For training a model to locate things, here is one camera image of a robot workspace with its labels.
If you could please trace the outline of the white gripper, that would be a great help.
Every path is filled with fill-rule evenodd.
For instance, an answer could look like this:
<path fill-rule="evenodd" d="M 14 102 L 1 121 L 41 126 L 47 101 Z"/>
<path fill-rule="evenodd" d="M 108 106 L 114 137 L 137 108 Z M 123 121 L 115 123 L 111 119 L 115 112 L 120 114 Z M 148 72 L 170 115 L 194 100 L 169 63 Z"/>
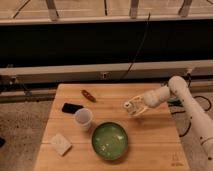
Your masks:
<path fill-rule="evenodd" d="M 139 117 L 149 109 L 149 107 L 145 104 L 142 95 L 138 95 L 131 98 L 129 100 L 129 103 L 130 103 L 129 114 L 132 117 Z"/>

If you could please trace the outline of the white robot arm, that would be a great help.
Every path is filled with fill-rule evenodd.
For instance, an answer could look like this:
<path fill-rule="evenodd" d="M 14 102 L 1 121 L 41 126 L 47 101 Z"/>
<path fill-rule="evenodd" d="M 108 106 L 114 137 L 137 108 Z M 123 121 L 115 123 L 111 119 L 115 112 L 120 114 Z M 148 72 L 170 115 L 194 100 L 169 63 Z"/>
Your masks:
<path fill-rule="evenodd" d="M 213 162 L 213 120 L 192 96 L 186 81 L 173 76 L 165 86 L 146 91 L 132 97 L 124 103 L 130 116 L 137 117 L 166 102 L 171 96 L 177 97 L 183 105 L 193 130 L 207 154 L 207 160 Z"/>

